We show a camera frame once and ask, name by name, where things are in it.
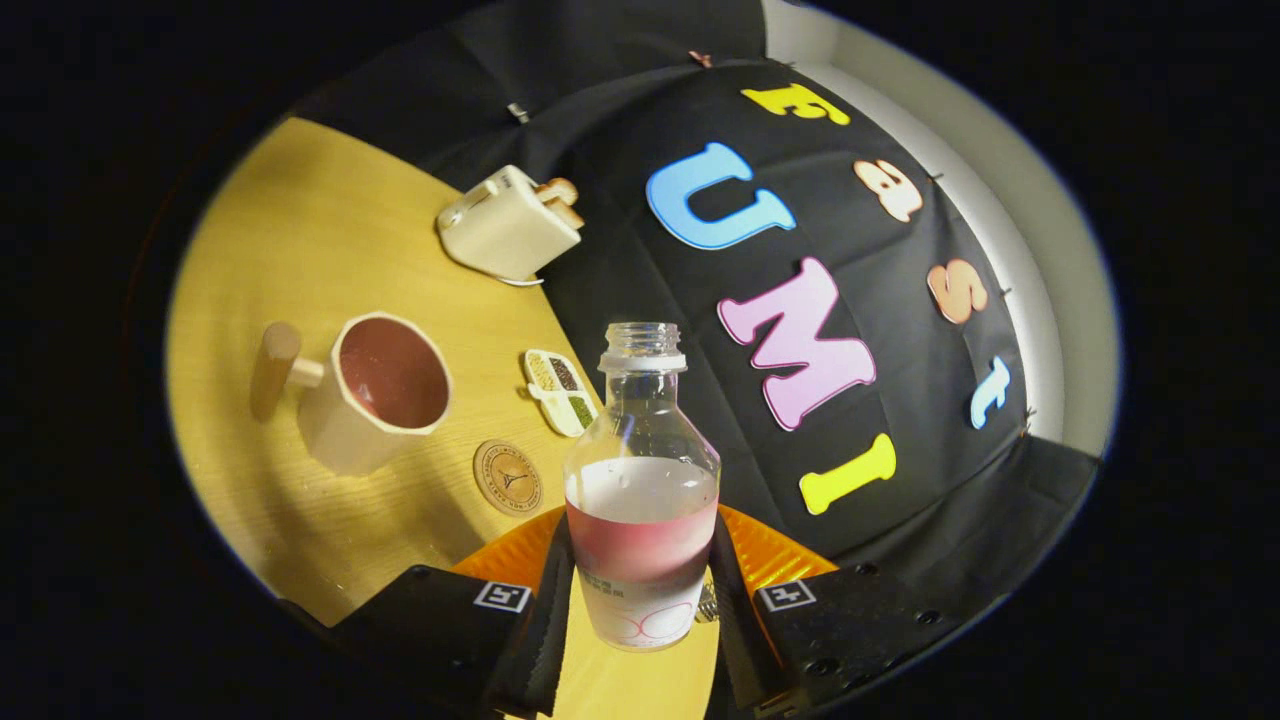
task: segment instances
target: wooden coaster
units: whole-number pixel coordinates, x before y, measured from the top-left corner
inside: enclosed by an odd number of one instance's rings
[[[472,461],[476,484],[485,500],[499,511],[527,518],[543,503],[543,480],[534,464],[511,443],[490,439]]]

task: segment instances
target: mug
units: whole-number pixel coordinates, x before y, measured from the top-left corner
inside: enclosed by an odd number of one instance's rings
[[[538,284],[525,278],[581,241],[576,201],[570,181],[538,184],[507,165],[442,210],[435,225],[456,263],[508,284]]]
[[[347,320],[324,363],[298,357],[301,345],[288,323],[266,328],[251,407],[265,421],[285,383],[310,388],[298,401],[298,429],[311,456],[338,475],[372,473],[449,414],[444,356],[403,318],[379,311]]]

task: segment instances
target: black fabric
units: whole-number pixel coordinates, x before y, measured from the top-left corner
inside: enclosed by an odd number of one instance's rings
[[[539,36],[530,41],[536,45],[499,40],[543,17],[530,10],[535,5],[553,8],[567,24],[529,32]],[[721,452],[726,505],[844,566],[874,561],[979,614],[1056,542],[1097,460],[1021,434],[1023,366],[1000,278],[927,169],[838,96],[760,58],[756,3],[716,6],[717,22],[691,24],[710,13],[708,5],[664,3],[645,15],[653,26],[627,35],[617,24],[623,10],[593,14],[570,0],[506,3],[389,50],[308,99],[300,114],[463,190],[508,163],[538,179],[572,179],[581,191],[575,209],[586,220],[582,242],[544,269],[543,288],[596,389],[603,378],[594,364],[608,323],[678,323],[690,365],[681,406]],[[728,18],[735,24],[726,26]],[[714,67],[691,63],[687,50],[712,53]],[[582,67],[586,58],[594,64]],[[773,115],[740,94],[792,82],[851,122]],[[511,101],[529,110],[527,124],[506,110]],[[723,217],[768,188],[796,228],[772,228],[719,251],[690,247],[663,228],[645,199],[648,178],[713,141],[736,150],[755,174],[695,193],[694,211]],[[852,173],[855,160],[901,169],[920,190],[923,209],[906,224],[891,218]],[[819,337],[863,340],[877,378],[785,432],[760,384],[795,369],[751,368],[771,328],[740,346],[716,304],[745,301],[791,279],[805,256],[818,258],[840,288]],[[991,293],[986,310],[963,325],[941,316],[925,286],[931,266],[955,258],[969,261]],[[969,400],[996,356],[1012,382],[1004,407],[991,409],[977,430]],[[895,445],[895,477],[810,515],[800,477],[840,466],[878,433]]]
[[[690,365],[681,379],[681,406],[722,454],[723,501],[841,560],[1007,452],[1024,424],[1025,391],[998,293],[957,327],[941,318],[925,287],[928,269],[951,258],[968,259],[988,288],[998,287],[955,208],[923,168],[852,108],[847,111],[854,120],[837,126],[772,115],[739,92],[791,82],[832,97],[777,64],[700,70],[669,82],[584,138],[559,168],[581,188],[577,209],[588,222],[582,243],[543,275],[584,363],[604,351],[609,322],[650,318],[680,324]],[[694,210],[723,217],[767,187],[791,209],[795,229],[774,228],[726,250],[703,251],[662,227],[645,201],[645,182],[710,141],[742,154],[755,178],[699,192]],[[925,204],[910,224],[879,208],[852,173],[856,159],[888,160],[922,188]],[[732,341],[716,304],[748,300],[791,279],[803,256],[822,260],[840,287],[841,302],[822,337],[867,342],[877,379],[841,392],[788,433],[760,396],[760,383],[777,370],[750,365],[754,346]],[[756,337],[764,337],[763,328]],[[975,430],[968,424],[969,397],[996,355],[1014,380],[1005,409]],[[599,374],[590,375],[599,388]],[[810,515],[796,487],[800,477],[840,466],[881,432],[897,450],[895,478]]]
[[[616,81],[634,92],[645,73],[660,82],[696,69],[690,50],[717,63],[763,58],[760,4],[493,3],[381,53],[294,111],[470,187],[513,151],[557,155],[566,132],[580,132],[627,99],[611,90]],[[564,102],[579,92],[579,102]],[[534,122],[518,126],[511,102]],[[553,106],[557,117],[547,122],[541,115]],[[520,167],[536,174],[541,164]]]

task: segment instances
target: seeds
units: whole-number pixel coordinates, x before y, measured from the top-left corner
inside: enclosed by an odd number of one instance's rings
[[[573,382],[573,373],[556,357],[549,357],[549,360],[552,361],[552,368],[556,369],[556,377],[559,378],[564,389],[577,389],[577,383]]]
[[[554,391],[556,380],[552,379],[552,373],[547,368],[547,361],[543,360],[541,355],[529,356],[529,368],[534,372],[534,379],[538,382],[538,387],[545,391]]]
[[[591,418],[591,409],[586,406],[585,400],[571,396],[568,398],[568,404],[573,406],[573,414],[577,415],[577,421],[582,423],[584,428],[591,424],[594,418]]]

